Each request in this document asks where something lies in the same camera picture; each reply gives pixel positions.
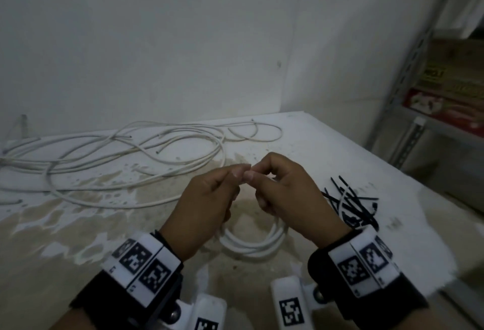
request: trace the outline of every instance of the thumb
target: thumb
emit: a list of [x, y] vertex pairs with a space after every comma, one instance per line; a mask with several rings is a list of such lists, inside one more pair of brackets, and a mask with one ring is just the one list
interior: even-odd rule
[[222, 180], [220, 186], [214, 191], [215, 195], [227, 204], [231, 203], [233, 197], [239, 192], [239, 185], [242, 183], [244, 168], [234, 168]]
[[264, 174], [254, 171], [244, 172], [244, 182], [255, 188], [270, 203], [281, 197], [282, 186]]

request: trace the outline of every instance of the right hand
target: right hand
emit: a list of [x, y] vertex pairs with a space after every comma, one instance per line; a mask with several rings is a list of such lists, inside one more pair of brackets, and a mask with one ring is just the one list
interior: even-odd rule
[[[266, 175], [275, 174], [275, 179]], [[323, 248], [351, 231], [333, 211], [302, 166], [269, 153], [244, 172], [244, 182], [256, 189], [261, 209]]]

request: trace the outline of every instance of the cardboard box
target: cardboard box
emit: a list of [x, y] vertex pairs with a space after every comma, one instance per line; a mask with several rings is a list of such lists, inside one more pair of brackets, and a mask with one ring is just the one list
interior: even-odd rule
[[484, 41], [434, 39], [403, 106], [484, 137]]

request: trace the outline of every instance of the white table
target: white table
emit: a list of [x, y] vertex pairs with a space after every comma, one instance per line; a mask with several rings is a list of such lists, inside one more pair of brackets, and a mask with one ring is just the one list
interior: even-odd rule
[[[247, 119], [250, 117], [222, 121]], [[330, 176], [341, 175], [352, 187], [359, 188], [361, 195], [379, 197], [376, 215], [379, 234], [392, 249], [402, 271], [425, 295], [450, 282], [459, 270], [471, 268], [484, 258], [484, 245], [479, 241], [482, 226], [466, 212], [317, 119], [304, 112], [268, 114], [254, 119], [281, 126], [284, 136], [272, 143], [227, 143], [229, 162], [255, 163], [274, 151], [303, 165], [318, 186], [327, 187], [333, 195], [337, 196]], [[274, 130], [261, 128], [261, 132], [271, 134]], [[208, 147], [207, 143], [185, 140], [166, 153], [169, 158], [196, 156]], [[33, 156], [59, 156], [69, 146], [66, 142], [39, 150]], [[140, 178], [139, 173], [132, 171], [133, 166], [159, 168], [156, 162], [135, 153], [102, 167], [70, 174], [64, 181], [57, 176], [54, 179], [64, 186], [128, 182]], [[202, 171], [216, 166], [216, 162], [211, 162]], [[174, 177], [134, 191], [75, 195], [90, 201], [121, 204], [148, 202], [180, 193], [189, 179], [190, 176]], [[43, 186], [37, 175], [26, 176], [5, 169], [0, 171], [0, 184]], [[22, 205], [0, 208], [3, 293], [0, 318], [5, 329], [50, 326], [99, 270], [103, 257], [131, 232], [159, 228], [175, 205], [112, 211], [79, 207], [53, 199], [48, 193], [0, 193], [3, 198], [24, 200]], [[233, 232], [248, 241], [257, 241], [271, 223], [271, 217], [258, 209], [254, 191], [243, 187], [228, 224]], [[471, 245], [471, 252], [459, 256], [459, 245]], [[227, 328], [275, 328], [269, 284], [275, 278], [294, 274], [309, 281], [306, 261], [314, 249], [311, 242], [291, 230], [278, 253], [265, 260], [242, 259], [222, 250], [218, 242], [209, 242], [185, 264], [182, 299], [190, 301], [198, 292], [224, 298], [229, 308]]]

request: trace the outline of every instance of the hand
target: hand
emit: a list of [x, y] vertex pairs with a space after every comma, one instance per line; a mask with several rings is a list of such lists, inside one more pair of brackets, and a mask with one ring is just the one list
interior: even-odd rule
[[[275, 174], [275, 180], [266, 176], [269, 173]], [[304, 168], [280, 154], [266, 155], [251, 171], [244, 173], [244, 182], [256, 189], [263, 211], [280, 217], [319, 248], [351, 231]]]
[[217, 168], [192, 178], [160, 233], [182, 261], [191, 258], [230, 218], [250, 164]]

